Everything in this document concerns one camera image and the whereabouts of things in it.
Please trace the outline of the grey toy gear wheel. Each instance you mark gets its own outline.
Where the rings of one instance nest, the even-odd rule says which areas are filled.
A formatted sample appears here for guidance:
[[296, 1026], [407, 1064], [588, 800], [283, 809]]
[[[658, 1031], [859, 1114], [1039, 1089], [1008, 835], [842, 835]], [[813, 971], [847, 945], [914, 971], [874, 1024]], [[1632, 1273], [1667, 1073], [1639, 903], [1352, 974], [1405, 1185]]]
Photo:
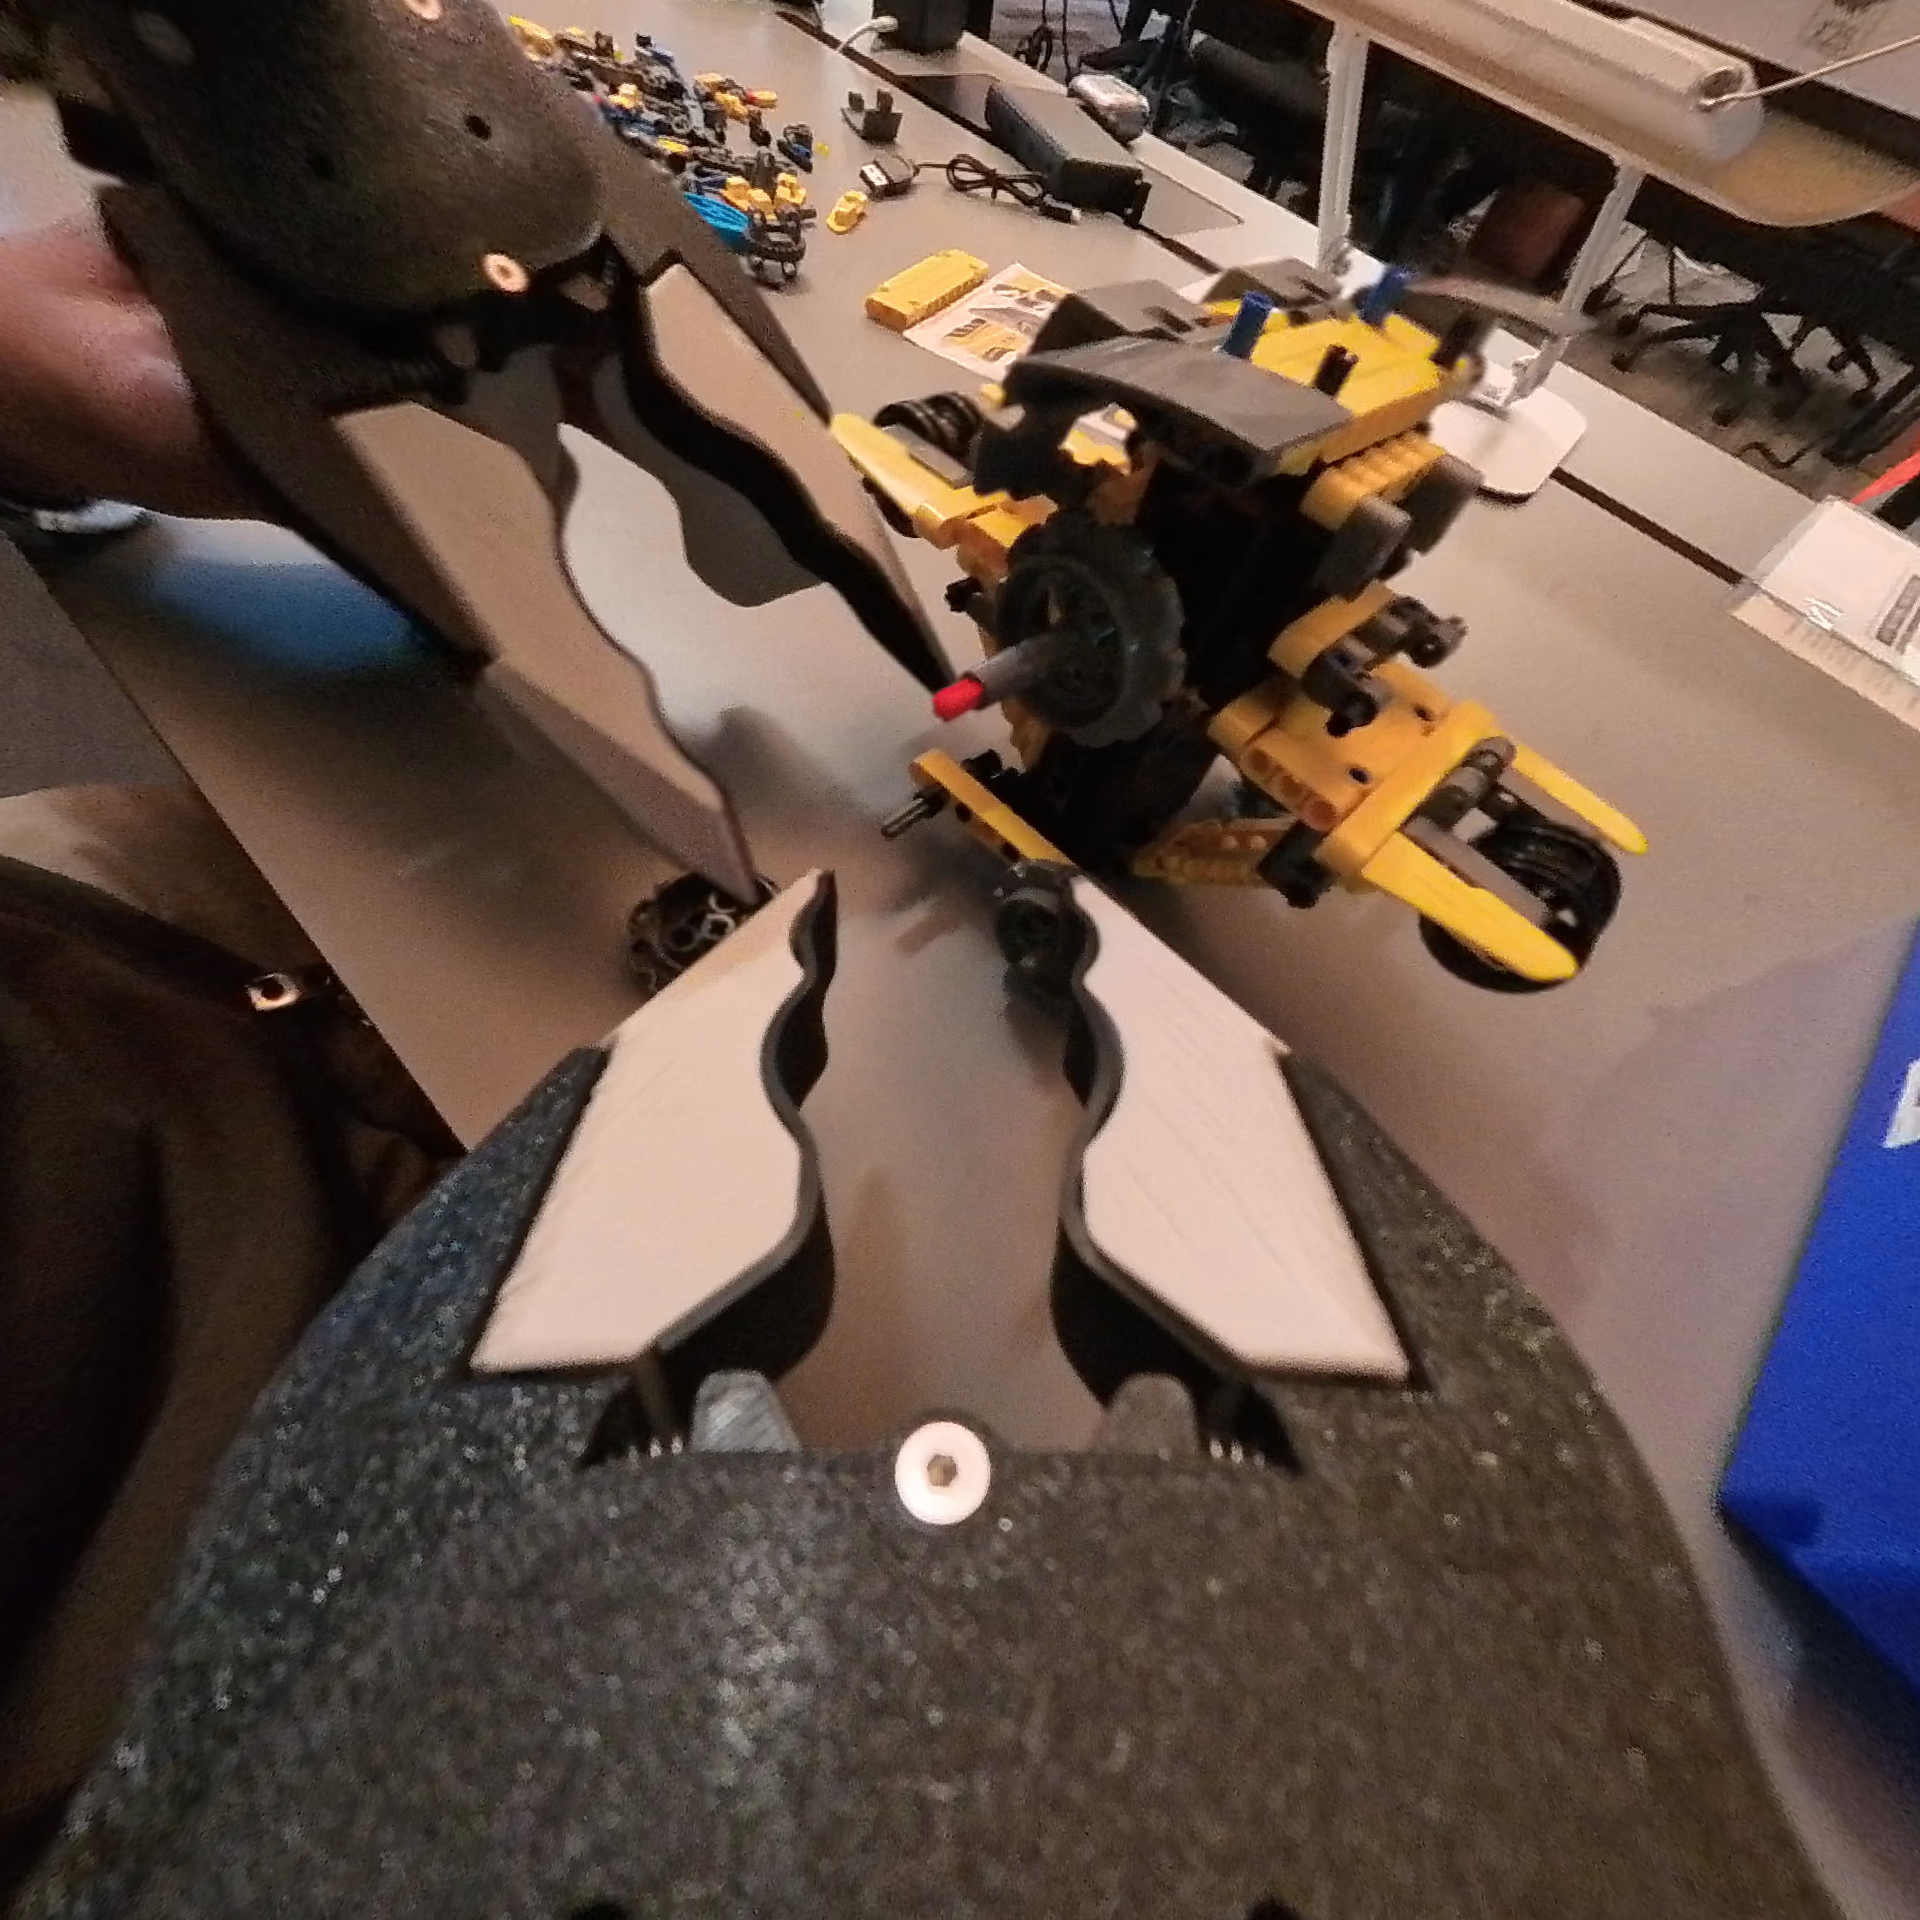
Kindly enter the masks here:
[[757, 877], [746, 896], [733, 896], [687, 871], [656, 886], [628, 914], [628, 968], [643, 995], [656, 995], [693, 968], [772, 901], [775, 883]]
[[1005, 990], [1063, 1008], [1088, 939], [1069, 875], [1052, 866], [1002, 875], [992, 888], [992, 931]]

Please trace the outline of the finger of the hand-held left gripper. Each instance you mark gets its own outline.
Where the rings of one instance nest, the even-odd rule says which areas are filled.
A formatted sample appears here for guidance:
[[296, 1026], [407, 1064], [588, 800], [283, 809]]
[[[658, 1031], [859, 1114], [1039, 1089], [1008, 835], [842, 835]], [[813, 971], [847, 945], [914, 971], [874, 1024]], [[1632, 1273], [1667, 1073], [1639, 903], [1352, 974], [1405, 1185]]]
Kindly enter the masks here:
[[748, 903], [757, 866], [724, 789], [667, 727], [650, 671], [588, 610], [559, 511], [499, 438], [419, 401], [336, 422], [480, 637], [483, 688], [682, 869]]
[[654, 438], [731, 494], [802, 575], [926, 689], [949, 661], [890, 523], [808, 394], [685, 259], [636, 297], [626, 394]]

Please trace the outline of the pile of toy brick parts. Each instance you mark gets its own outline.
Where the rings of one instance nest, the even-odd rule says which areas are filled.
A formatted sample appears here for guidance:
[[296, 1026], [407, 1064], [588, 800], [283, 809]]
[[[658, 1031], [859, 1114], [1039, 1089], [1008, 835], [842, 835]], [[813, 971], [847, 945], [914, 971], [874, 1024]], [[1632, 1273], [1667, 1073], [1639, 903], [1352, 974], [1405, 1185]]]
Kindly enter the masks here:
[[510, 15], [518, 47], [588, 97], [613, 135], [682, 192], [763, 285], [797, 280], [818, 210], [808, 176], [821, 152], [805, 123], [772, 123], [776, 95], [731, 74], [694, 73], [658, 38], [616, 40]]

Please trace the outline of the black oblong device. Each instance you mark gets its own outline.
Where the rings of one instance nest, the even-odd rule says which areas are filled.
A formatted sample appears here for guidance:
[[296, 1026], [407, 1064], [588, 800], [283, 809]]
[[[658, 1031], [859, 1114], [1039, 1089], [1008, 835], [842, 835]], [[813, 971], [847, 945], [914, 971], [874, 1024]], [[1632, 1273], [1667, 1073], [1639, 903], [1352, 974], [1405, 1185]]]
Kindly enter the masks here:
[[983, 117], [992, 143], [1056, 201], [1140, 226], [1150, 198], [1142, 163], [1075, 95], [992, 81]]

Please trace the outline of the instruction booklet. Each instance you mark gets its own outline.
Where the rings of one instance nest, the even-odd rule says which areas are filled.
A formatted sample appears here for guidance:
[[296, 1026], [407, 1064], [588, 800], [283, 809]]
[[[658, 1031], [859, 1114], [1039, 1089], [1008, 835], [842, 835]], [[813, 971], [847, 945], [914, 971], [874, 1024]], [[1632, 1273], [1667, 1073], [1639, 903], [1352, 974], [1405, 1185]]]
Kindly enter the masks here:
[[970, 374], [999, 378], [1034, 346], [1068, 291], [1058, 280], [1013, 264], [909, 327], [904, 337]]

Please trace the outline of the person's left hand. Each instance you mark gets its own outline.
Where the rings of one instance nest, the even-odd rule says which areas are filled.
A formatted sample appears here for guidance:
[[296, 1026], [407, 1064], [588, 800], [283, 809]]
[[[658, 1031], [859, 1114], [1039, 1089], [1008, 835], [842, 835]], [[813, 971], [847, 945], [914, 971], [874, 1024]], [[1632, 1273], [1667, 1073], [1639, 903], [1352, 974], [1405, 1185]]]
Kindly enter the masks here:
[[117, 501], [303, 530], [229, 462], [159, 311], [96, 224], [5, 234], [2, 494], [6, 511]]

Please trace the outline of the white stand base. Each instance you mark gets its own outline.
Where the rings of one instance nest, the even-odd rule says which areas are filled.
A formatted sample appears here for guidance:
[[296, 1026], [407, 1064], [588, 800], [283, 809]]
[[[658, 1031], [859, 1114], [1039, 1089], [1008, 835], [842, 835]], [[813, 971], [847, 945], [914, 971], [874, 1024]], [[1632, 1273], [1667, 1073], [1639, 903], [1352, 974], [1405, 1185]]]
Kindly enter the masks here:
[[1587, 431], [1571, 399], [1547, 390], [1547, 374], [1588, 325], [1600, 283], [1643, 171], [1619, 150], [1597, 149], [1611, 182], [1574, 217], [1571, 192], [1552, 210], [1552, 192], [1526, 184], [1501, 193], [1478, 221], [1452, 275], [1478, 280], [1488, 304], [1503, 304], [1495, 336], [1478, 349], [1478, 384], [1440, 407], [1431, 421], [1445, 449], [1478, 471], [1483, 494], [1526, 501], [1546, 483]]

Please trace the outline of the black office chair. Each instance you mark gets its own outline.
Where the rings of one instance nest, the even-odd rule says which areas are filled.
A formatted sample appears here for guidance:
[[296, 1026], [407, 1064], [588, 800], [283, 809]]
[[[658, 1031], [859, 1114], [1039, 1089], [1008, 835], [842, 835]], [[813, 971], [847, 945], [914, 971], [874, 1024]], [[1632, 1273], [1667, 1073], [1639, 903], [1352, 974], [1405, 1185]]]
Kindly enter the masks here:
[[1861, 321], [1879, 314], [1887, 289], [1916, 262], [1916, 229], [1877, 214], [1735, 253], [1730, 246], [1722, 242], [1716, 259], [1750, 280], [1754, 291], [1706, 304], [1639, 306], [1615, 325], [1622, 344], [1611, 351], [1614, 369], [1632, 369], [1656, 346], [1706, 342], [1712, 367], [1732, 367], [1744, 378], [1764, 377], [1768, 389], [1803, 397], [1808, 374], [1797, 349], [1812, 331], [1826, 329], [1838, 342], [1829, 369], [1863, 374], [1853, 399], [1882, 384]]

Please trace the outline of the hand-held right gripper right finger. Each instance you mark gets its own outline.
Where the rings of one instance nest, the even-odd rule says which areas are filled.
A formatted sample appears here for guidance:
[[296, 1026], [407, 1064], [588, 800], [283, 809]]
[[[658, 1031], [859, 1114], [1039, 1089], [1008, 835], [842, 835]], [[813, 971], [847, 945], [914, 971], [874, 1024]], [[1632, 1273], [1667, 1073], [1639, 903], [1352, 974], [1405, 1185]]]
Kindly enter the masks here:
[[1296, 1057], [1088, 877], [1063, 880], [1063, 1165], [1054, 1330], [1104, 1415], [1140, 1377], [1230, 1449], [1279, 1392], [1415, 1384], [1378, 1261], [1317, 1138]]

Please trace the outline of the clear sign holder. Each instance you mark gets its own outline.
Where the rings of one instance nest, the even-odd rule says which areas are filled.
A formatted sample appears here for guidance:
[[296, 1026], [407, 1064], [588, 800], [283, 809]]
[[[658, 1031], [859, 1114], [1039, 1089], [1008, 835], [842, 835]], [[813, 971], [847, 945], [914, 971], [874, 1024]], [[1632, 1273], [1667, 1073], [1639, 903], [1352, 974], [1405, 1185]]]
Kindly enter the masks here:
[[1831, 496], [1815, 503], [1727, 613], [1749, 630], [1916, 727], [1917, 546], [1912, 531]]

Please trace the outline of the yellow flat toy brick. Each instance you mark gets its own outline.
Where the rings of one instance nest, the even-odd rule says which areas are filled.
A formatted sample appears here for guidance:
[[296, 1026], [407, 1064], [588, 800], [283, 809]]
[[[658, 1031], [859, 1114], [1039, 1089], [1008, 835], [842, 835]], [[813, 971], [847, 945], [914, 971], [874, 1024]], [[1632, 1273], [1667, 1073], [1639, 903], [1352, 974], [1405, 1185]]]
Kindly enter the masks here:
[[965, 249], [940, 249], [899, 269], [863, 297], [863, 313], [896, 334], [932, 319], [989, 275], [989, 264]]

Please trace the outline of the yellow toy brick vehicle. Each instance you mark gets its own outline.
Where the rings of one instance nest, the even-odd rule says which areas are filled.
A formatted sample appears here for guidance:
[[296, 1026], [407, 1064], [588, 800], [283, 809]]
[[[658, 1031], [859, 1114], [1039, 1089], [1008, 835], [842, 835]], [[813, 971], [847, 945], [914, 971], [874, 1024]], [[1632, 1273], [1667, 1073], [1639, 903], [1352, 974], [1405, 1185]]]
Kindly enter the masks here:
[[957, 566], [1010, 759], [923, 752], [880, 832], [950, 815], [1008, 866], [1378, 896], [1486, 992], [1592, 958], [1643, 830], [1431, 679], [1464, 637], [1403, 585], [1480, 490], [1434, 416], [1501, 314], [1474, 280], [1355, 295], [1296, 258], [1180, 295], [1068, 291], [979, 393], [842, 413], [885, 517]]

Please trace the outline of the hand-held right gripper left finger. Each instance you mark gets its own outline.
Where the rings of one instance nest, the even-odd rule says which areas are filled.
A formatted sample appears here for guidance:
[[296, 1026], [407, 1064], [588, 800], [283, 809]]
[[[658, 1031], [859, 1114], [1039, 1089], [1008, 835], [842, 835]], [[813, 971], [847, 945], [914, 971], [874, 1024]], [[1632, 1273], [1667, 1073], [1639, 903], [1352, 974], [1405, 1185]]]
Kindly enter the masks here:
[[837, 883], [805, 871], [594, 1050], [468, 1350], [487, 1382], [613, 1379], [650, 1441], [787, 1441], [831, 1237], [802, 1101], [828, 1064]]

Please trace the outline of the blue plastic bin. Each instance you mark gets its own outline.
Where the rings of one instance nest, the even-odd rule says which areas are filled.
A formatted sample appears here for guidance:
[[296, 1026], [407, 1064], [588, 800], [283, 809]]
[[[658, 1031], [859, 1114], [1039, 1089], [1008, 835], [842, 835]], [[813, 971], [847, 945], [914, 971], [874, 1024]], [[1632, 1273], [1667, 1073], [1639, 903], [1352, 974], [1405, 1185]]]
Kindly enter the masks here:
[[1917, 945], [1719, 1479], [1742, 1536], [1917, 1689]]

